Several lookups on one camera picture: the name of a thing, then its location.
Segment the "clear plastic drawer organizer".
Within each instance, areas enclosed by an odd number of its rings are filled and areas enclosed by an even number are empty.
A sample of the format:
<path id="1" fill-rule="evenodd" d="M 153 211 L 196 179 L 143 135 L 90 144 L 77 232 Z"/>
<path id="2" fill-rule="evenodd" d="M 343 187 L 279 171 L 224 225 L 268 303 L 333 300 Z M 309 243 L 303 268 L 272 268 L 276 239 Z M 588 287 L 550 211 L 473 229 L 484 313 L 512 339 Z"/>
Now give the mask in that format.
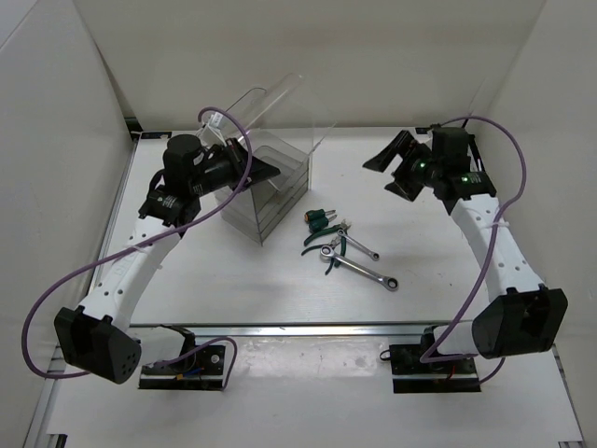
<path id="1" fill-rule="evenodd" d="M 201 112 L 197 135 L 206 145 L 242 134 L 245 129 L 254 161 L 280 170 L 277 176 L 240 193 L 221 212 L 222 219 L 263 244 L 311 187 L 312 154 L 335 126 L 328 110 L 301 75 L 289 74 L 264 89 L 255 87 L 221 112 Z"/>

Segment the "small ratchet wrench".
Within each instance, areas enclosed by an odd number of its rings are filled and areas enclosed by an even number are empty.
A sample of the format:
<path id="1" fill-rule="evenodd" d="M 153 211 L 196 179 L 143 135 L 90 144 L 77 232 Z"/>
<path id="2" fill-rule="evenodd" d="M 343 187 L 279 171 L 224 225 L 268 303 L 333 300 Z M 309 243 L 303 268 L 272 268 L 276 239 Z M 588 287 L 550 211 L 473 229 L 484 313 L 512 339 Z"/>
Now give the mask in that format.
<path id="1" fill-rule="evenodd" d="M 353 247 L 357 248 L 358 250 L 360 250 L 361 252 L 363 252 L 364 254 L 368 255 L 371 259 L 377 261 L 380 259 L 380 255 L 369 249 L 368 247 L 366 247 L 365 245 L 361 244 L 360 242 L 358 242 L 357 240 L 355 240 L 355 238 L 351 237 L 347 231 L 340 229 L 337 231 L 337 234 L 340 238 L 344 238 L 348 244 L 352 245 Z"/>

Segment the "large ratchet wrench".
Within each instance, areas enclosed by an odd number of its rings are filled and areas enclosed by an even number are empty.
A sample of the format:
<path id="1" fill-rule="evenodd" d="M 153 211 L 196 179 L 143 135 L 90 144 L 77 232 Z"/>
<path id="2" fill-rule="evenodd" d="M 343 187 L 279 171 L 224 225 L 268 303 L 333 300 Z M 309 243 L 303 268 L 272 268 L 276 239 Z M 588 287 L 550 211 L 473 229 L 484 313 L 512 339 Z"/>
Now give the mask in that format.
<path id="1" fill-rule="evenodd" d="M 350 259 L 347 259 L 344 256 L 340 255 L 339 253 L 336 253 L 335 250 L 329 245 L 324 245 L 320 249 L 320 256 L 323 259 L 331 260 L 332 263 L 337 262 L 340 265 L 343 265 L 343 266 L 365 276 L 366 278 L 376 282 L 377 284 L 382 285 L 385 289 L 387 289 L 389 291 L 397 291 L 399 288 L 399 282 L 394 277 L 382 275 L 380 273 L 377 273 L 377 272 L 371 270 L 370 268 L 367 268 L 367 267 L 365 267 L 361 264 L 358 264 Z"/>

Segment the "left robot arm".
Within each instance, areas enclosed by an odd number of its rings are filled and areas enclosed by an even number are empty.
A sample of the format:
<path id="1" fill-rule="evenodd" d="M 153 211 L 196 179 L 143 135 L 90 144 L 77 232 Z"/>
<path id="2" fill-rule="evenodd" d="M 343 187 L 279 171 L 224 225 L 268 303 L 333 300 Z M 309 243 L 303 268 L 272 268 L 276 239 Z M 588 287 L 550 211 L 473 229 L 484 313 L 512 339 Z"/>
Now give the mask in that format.
<path id="1" fill-rule="evenodd" d="M 230 113 L 207 107 L 196 133 L 167 141 L 162 167 L 151 178 L 127 244 L 108 257 L 100 284 L 75 308 L 54 319 L 65 362 L 114 384 L 126 382 L 142 360 L 143 343 L 127 330 L 151 279 L 187 230 L 208 216 L 201 197 L 223 188 L 227 200 L 277 176 L 278 168 L 254 155 L 246 128 Z"/>

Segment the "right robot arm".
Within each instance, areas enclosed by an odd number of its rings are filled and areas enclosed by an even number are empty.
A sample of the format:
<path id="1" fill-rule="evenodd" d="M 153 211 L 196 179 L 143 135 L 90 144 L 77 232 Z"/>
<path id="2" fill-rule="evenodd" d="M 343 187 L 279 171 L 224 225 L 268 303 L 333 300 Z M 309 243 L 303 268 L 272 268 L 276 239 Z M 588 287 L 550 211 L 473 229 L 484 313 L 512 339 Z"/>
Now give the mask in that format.
<path id="1" fill-rule="evenodd" d="M 492 180 L 471 168 L 472 139 L 460 127 L 433 126 L 430 142 L 400 132 L 363 166 L 384 172 L 401 162 L 386 190 L 413 202 L 430 188 L 468 242 L 480 272 L 452 322 L 422 337 L 419 361 L 432 373 L 467 357 L 495 359 L 543 353 L 554 344 L 568 307 L 559 288 L 550 288 L 519 249 Z"/>

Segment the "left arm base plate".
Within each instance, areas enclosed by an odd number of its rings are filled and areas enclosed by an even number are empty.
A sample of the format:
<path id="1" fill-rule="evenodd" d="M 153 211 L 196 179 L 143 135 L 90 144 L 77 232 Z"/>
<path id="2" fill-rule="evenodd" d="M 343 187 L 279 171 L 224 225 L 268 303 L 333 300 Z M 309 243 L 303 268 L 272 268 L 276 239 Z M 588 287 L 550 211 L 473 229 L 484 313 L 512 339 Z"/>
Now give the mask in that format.
<path id="1" fill-rule="evenodd" d="M 152 329 L 143 347 L 149 361 L 141 367 L 140 390 L 223 391 L 238 356 L 238 344 L 229 336 L 199 338 L 172 325 Z"/>

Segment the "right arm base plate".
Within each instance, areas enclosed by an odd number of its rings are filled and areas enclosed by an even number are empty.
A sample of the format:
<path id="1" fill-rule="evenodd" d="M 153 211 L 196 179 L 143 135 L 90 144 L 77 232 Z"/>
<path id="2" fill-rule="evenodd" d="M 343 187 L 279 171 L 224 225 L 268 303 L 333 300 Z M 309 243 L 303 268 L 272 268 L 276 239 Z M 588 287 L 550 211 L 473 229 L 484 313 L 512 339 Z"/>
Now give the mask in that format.
<path id="1" fill-rule="evenodd" d="M 391 344 L 380 352 L 380 361 L 391 368 L 395 394 L 448 394 L 480 392 L 472 358 L 442 363 L 420 362 L 417 344 Z"/>

